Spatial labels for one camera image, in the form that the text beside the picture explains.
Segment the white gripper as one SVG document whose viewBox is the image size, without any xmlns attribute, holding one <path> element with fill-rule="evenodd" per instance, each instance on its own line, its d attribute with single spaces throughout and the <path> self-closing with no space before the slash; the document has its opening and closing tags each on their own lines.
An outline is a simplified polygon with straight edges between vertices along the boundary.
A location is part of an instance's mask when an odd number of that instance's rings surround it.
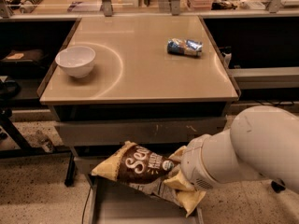
<svg viewBox="0 0 299 224">
<path fill-rule="evenodd" d="M 180 190 L 177 192 L 177 200 L 186 211 L 185 217 L 204 199 L 206 193 L 202 190 L 215 189 L 227 182 L 228 175 L 224 167 L 225 138 L 223 133 L 204 134 L 169 156 L 177 164 L 168 173 L 164 183 L 171 189 Z"/>
</svg>

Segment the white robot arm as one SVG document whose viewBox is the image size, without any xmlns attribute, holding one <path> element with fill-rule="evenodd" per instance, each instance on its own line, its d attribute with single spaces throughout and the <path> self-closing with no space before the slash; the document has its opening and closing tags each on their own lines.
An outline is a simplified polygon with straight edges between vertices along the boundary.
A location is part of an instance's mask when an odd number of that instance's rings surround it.
<svg viewBox="0 0 299 224">
<path fill-rule="evenodd" d="M 188 213 L 211 189 L 270 179 L 299 192 L 299 118 L 258 105 L 240 112 L 229 129 L 194 138 L 178 150 L 180 164 L 164 183 Z"/>
</svg>

